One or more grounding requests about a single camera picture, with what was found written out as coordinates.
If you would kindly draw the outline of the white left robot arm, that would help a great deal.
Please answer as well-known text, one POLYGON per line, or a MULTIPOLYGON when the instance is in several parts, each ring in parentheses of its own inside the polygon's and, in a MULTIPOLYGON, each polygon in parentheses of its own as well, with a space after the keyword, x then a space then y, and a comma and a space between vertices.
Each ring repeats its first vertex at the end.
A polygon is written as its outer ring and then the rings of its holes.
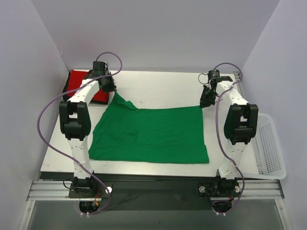
POLYGON ((94 61, 80 88, 71 98, 59 104, 60 130, 68 140, 72 157, 76 159, 74 177, 77 179, 88 179, 94 172, 88 153, 88 136, 92 127, 88 104, 99 91, 110 93, 116 90, 108 64, 94 61))

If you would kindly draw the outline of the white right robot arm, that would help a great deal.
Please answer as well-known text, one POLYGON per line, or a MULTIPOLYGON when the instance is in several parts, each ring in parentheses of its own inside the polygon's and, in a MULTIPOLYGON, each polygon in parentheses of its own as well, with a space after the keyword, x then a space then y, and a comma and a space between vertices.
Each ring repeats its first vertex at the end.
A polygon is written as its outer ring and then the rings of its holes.
POLYGON ((243 152, 257 131, 258 106, 250 104, 234 88, 236 82, 229 76, 208 77, 203 85, 200 98, 200 108, 215 105, 215 128, 219 147, 224 155, 224 161, 218 173, 225 179, 234 179, 238 174, 238 165, 243 152), (227 113, 224 119, 223 134, 226 143, 222 144, 219 133, 219 105, 224 104, 227 113))

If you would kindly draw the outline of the green t shirt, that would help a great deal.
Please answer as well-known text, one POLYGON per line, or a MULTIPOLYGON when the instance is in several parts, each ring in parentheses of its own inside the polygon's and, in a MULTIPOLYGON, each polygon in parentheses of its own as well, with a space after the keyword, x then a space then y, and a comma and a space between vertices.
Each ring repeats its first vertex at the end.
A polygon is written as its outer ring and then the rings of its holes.
POLYGON ((143 109, 115 93, 93 130, 96 161, 208 164, 202 110, 143 109))

